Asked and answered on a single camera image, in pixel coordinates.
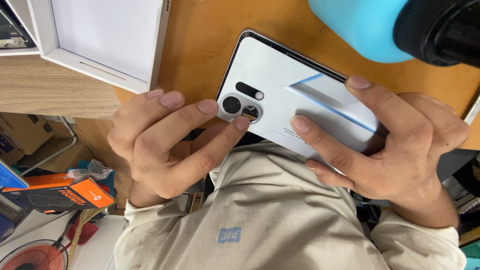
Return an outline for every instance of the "hand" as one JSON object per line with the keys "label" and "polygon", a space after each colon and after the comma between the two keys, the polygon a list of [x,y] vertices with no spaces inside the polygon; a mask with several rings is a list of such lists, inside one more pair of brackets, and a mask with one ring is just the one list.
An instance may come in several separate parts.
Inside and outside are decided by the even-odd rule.
{"label": "hand", "polygon": [[444,190],[436,175],[441,154],[461,145],[469,126],[452,107],[420,93],[395,95],[383,86],[352,76],[347,89],[390,131],[385,148],[369,157],[342,145],[305,116],[291,125],[330,165],[306,161],[324,183],[349,188],[371,199],[412,209],[414,204],[436,200]]}
{"label": "hand", "polygon": [[180,92],[158,89],[133,97],[113,115],[108,142],[129,162],[134,188],[143,196],[169,199],[182,194],[220,163],[250,125],[238,117],[213,125],[194,141],[180,142],[218,112],[211,99],[184,103]]}

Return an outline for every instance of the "black bottle cap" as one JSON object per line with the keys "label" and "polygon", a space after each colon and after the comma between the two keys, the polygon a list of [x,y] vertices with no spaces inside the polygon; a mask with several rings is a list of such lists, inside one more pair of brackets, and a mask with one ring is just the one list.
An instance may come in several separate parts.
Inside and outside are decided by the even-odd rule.
{"label": "black bottle cap", "polygon": [[394,41],[429,64],[480,68],[480,0],[409,0],[396,20]]}

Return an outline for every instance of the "person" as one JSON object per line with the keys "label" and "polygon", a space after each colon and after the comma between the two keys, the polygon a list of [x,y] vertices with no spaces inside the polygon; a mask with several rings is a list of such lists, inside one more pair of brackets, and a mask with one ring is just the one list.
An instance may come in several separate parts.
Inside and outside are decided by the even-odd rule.
{"label": "person", "polygon": [[[359,76],[346,87],[389,130],[382,151],[364,156],[305,116],[290,120],[342,174],[269,141],[234,148],[245,117],[180,141],[215,117],[214,100],[184,106],[181,93],[158,89],[126,102],[108,136],[135,180],[117,268],[463,270],[457,214],[435,171],[468,125],[424,94],[396,95]],[[214,192],[200,210],[182,212],[174,198],[207,173]],[[348,190],[390,203],[374,244]]]}

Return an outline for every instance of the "fan grille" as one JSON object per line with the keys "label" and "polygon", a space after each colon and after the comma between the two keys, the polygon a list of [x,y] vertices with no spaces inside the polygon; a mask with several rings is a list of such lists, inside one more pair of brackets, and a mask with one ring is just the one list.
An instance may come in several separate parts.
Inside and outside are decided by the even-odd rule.
{"label": "fan grille", "polygon": [[65,247],[53,240],[37,240],[27,243],[0,261],[1,270],[15,270],[30,263],[35,270],[65,270],[68,255]]}

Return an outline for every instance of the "white smartphone back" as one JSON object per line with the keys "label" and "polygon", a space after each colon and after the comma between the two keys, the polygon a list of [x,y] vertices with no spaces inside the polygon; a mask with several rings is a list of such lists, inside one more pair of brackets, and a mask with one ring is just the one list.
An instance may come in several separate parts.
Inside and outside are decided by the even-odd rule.
{"label": "white smartphone back", "polygon": [[248,131],[307,158],[324,162],[291,128],[302,114],[347,147],[374,153],[387,131],[345,88],[345,77],[313,63],[253,31],[242,33],[217,95],[217,116],[244,115]]}

